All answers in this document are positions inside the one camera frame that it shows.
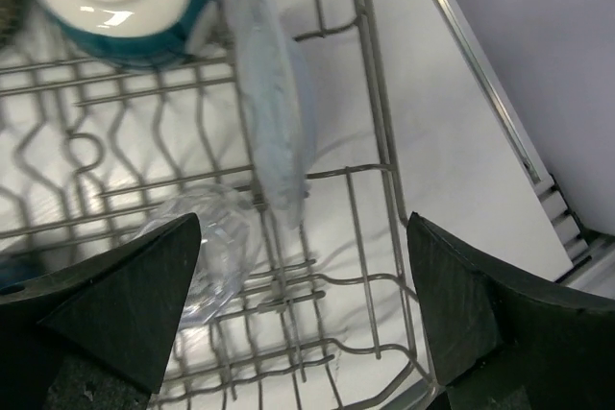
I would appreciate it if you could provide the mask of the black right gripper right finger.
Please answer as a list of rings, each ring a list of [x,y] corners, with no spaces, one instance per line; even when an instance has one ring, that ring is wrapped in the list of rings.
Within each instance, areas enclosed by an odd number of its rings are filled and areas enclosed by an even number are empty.
[[[409,263],[453,409],[611,409],[614,302],[530,274],[411,214]]]

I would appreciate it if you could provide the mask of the light blue scalloped plate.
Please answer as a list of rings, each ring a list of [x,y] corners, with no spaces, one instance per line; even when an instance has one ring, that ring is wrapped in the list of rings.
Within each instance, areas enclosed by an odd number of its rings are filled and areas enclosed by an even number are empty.
[[[304,217],[316,158],[316,88],[274,0],[226,0],[249,143],[263,195],[290,229]]]

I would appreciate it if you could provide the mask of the clear faceted glass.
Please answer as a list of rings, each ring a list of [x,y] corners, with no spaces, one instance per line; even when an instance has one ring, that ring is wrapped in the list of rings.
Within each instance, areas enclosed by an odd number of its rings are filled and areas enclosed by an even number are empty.
[[[165,201],[134,237],[187,213],[199,220],[201,242],[180,330],[203,326],[222,311],[254,270],[262,244],[257,208],[223,184],[191,188]]]

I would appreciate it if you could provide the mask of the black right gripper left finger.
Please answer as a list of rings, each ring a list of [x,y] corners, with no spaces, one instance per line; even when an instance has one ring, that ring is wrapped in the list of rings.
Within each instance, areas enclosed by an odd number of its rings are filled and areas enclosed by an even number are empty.
[[[198,259],[193,213],[1,290],[4,409],[145,409]]]

